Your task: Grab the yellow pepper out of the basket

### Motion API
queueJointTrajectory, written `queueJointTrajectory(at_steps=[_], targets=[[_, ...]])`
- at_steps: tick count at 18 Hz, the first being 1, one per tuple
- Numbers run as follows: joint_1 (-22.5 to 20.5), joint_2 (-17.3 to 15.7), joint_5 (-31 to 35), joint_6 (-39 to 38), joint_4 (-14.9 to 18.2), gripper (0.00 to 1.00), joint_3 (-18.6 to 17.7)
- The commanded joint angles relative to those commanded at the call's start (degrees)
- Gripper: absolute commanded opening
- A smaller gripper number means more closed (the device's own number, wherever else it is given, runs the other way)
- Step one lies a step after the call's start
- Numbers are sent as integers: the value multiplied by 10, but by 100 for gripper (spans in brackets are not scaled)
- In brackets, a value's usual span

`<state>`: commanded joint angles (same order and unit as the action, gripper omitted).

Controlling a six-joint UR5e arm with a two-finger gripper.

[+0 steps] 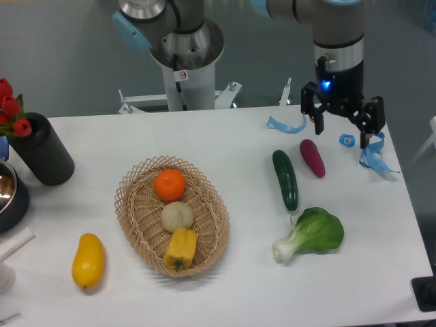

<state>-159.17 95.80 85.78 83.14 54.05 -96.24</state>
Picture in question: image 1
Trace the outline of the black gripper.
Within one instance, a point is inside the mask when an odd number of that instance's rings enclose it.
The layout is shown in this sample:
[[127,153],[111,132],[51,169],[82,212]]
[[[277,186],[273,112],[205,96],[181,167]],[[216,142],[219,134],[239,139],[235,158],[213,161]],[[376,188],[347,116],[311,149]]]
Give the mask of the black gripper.
[[[316,135],[324,131],[323,110],[348,118],[359,129],[360,148],[365,149],[371,136],[385,126],[384,99],[363,98],[364,61],[337,72],[327,68],[327,58],[319,57],[315,66],[317,84],[308,82],[301,89],[300,111],[313,121]],[[322,103],[320,108],[313,100],[316,95]]]

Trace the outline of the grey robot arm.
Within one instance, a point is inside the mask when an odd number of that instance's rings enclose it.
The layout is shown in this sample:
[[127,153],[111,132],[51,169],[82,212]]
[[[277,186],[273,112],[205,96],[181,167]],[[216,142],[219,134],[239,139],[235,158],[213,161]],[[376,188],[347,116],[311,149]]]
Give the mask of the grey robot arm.
[[[343,116],[360,130],[360,145],[385,125],[382,98],[365,99],[364,5],[361,1],[253,1],[271,19],[295,20],[312,29],[316,79],[301,91],[300,110],[324,130],[323,114]],[[171,111],[215,107],[215,64],[224,39],[204,15],[202,1],[120,1],[113,24],[163,72]]]

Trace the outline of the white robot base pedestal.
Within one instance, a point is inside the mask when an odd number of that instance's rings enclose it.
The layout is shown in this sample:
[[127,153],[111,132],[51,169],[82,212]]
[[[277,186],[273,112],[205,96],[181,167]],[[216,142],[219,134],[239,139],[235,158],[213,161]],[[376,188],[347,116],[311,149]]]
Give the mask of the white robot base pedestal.
[[161,67],[163,83],[174,78],[181,81],[183,87],[194,88],[203,84],[215,85],[215,65],[223,48],[221,29],[206,18],[193,33],[168,34],[151,48],[151,56]]

